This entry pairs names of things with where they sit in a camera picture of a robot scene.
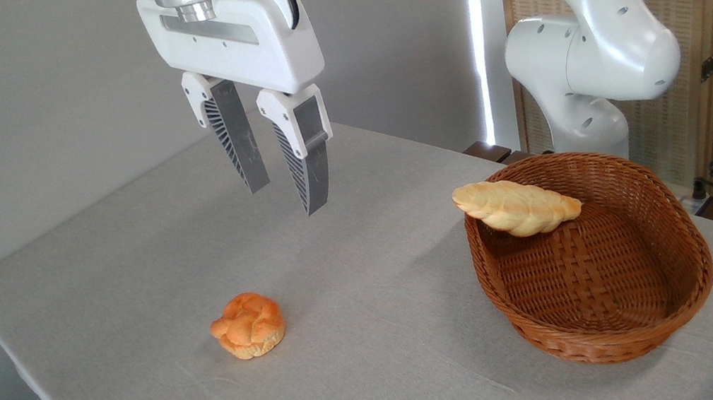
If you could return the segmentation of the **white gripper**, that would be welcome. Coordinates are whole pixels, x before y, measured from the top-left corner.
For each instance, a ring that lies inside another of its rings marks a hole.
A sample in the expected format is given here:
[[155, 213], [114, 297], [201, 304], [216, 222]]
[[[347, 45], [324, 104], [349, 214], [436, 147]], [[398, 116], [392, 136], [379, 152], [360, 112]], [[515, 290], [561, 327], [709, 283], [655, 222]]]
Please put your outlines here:
[[319, 210], [329, 195], [333, 129], [319, 87], [309, 86], [325, 62], [306, 10], [294, 30], [288, 0], [213, 0], [215, 18], [195, 23], [153, 0], [136, 5], [160, 57], [186, 71], [181, 88], [197, 122], [215, 131], [253, 194], [271, 180], [233, 82], [264, 88], [257, 107], [272, 122], [304, 211]]

